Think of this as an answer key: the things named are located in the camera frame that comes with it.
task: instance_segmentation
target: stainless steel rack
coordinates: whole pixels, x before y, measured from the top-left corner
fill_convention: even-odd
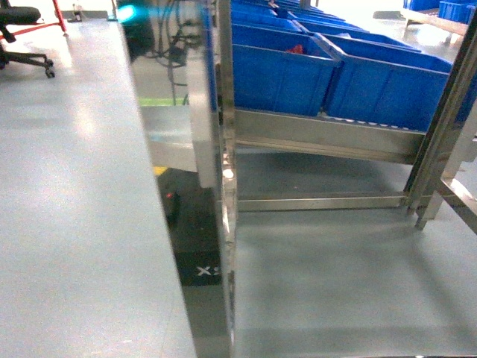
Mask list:
[[[426,222],[435,217],[442,202],[446,201],[477,233],[477,201],[455,179],[462,161],[469,157],[469,150],[472,149],[471,144],[477,133],[477,105],[474,104],[465,123],[455,121],[471,80],[477,76],[477,17],[469,25],[437,112],[426,134],[323,115],[312,118],[235,108],[230,0],[218,0],[218,20],[218,49],[221,54],[218,87],[221,89],[223,121],[214,141],[218,142],[221,148],[221,264],[232,347],[236,331],[235,231],[238,211],[407,207],[409,214],[417,213],[417,228],[423,229]],[[150,129],[155,128],[151,123],[149,125]],[[183,135],[177,137],[179,139],[165,143],[165,147],[179,146],[181,151],[187,153],[188,170],[197,170],[200,174],[203,163],[200,165],[201,156],[195,150],[197,135],[194,135],[192,129],[194,125],[189,127]],[[153,140],[151,143],[152,148],[160,148]],[[407,185],[397,192],[338,192],[306,197],[263,195],[238,198],[237,145],[351,159],[383,160],[412,165],[412,171]],[[154,159],[154,152],[159,156],[161,150],[153,150],[153,161],[156,165],[163,165],[163,159]]]

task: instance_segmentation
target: blue storage bin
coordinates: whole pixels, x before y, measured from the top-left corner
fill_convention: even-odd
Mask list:
[[[237,107],[316,116],[340,62],[305,35],[232,26]],[[286,52],[302,45],[306,54]]]
[[[476,13],[476,6],[475,5],[467,5],[467,9],[469,10],[469,16],[467,17],[467,24],[470,24],[472,21],[474,14]]]
[[[234,25],[247,25],[254,28],[267,28],[271,30],[295,32],[297,34],[304,33],[304,30],[299,25],[295,25],[292,21],[286,19],[234,11],[231,17]]]
[[[355,28],[361,30],[358,26],[349,24],[348,22],[345,22],[344,20],[334,20],[334,19],[326,19],[323,17],[318,17],[318,16],[309,16],[305,14],[295,14],[292,13],[291,11],[288,12],[287,16],[288,20],[297,20],[298,22],[304,21],[304,22],[311,22],[315,24],[322,24],[322,25],[336,25],[336,26],[342,26],[345,28]]]
[[[438,9],[439,0],[404,0],[404,8],[414,11]]]
[[[300,16],[300,15],[306,15],[306,16],[316,16],[320,18],[325,18],[325,19],[330,19],[330,20],[337,20],[337,21],[346,21],[342,19],[341,17],[337,17],[335,15],[331,15],[328,13],[320,12],[318,11],[313,11],[313,10],[304,10],[299,6],[280,6],[278,9],[275,9],[277,12],[278,10],[281,10],[282,12],[284,11],[291,11],[295,16]]]
[[[469,21],[470,9],[469,5],[475,2],[469,0],[451,0],[441,1],[439,4],[439,17],[456,22],[467,23]]]
[[[308,22],[301,22],[300,23],[308,32],[311,33],[319,33],[322,35],[344,35],[348,36],[345,38],[350,38],[351,40],[355,41],[362,41],[366,43],[374,43],[379,44],[382,46],[393,47],[393,48],[404,48],[409,51],[420,52],[417,48],[414,48],[410,45],[406,45],[405,43],[401,43],[398,40],[391,39],[385,35],[380,34],[370,34],[363,31],[354,31],[349,28],[337,28],[328,25],[318,25],[318,24],[311,24]]]
[[[300,27],[302,27],[305,32],[308,32],[310,34],[320,33],[321,31],[324,31],[324,29],[326,29],[327,31],[330,31],[330,33],[336,33],[336,34],[342,34],[348,31],[352,31],[353,33],[356,33],[356,32],[362,32],[366,34],[370,33],[368,30],[365,30],[362,28],[351,28],[351,27],[347,27],[343,25],[325,24],[325,23],[310,22],[305,20],[298,20],[298,21],[294,20],[294,21]]]
[[[332,43],[323,41],[343,60],[325,103],[330,116],[427,131],[452,68],[450,63],[339,37]]]
[[[245,4],[241,2],[232,2],[232,12],[241,12],[241,13],[255,13],[259,15],[266,16],[277,16],[277,14],[270,9],[268,6],[262,6],[257,4]]]

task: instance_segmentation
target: teal light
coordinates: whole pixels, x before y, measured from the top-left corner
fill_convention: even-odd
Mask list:
[[[118,22],[126,22],[131,20],[136,15],[136,8],[134,5],[126,5],[118,9]]]

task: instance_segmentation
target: metal shelf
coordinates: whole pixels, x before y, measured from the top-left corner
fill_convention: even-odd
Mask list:
[[[412,164],[424,134],[351,119],[236,110],[237,143],[311,154]]]

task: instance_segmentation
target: office chair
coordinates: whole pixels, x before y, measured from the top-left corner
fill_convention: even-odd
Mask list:
[[[40,11],[35,7],[14,7],[10,5],[9,0],[0,0],[0,32],[8,43],[15,42],[16,38],[7,30],[7,25],[36,25],[40,17]],[[36,58],[42,58],[43,61],[35,60]],[[54,77],[51,69],[53,61],[49,60],[45,54],[5,51],[0,43],[0,69],[3,69],[10,61],[43,67],[46,77]]]

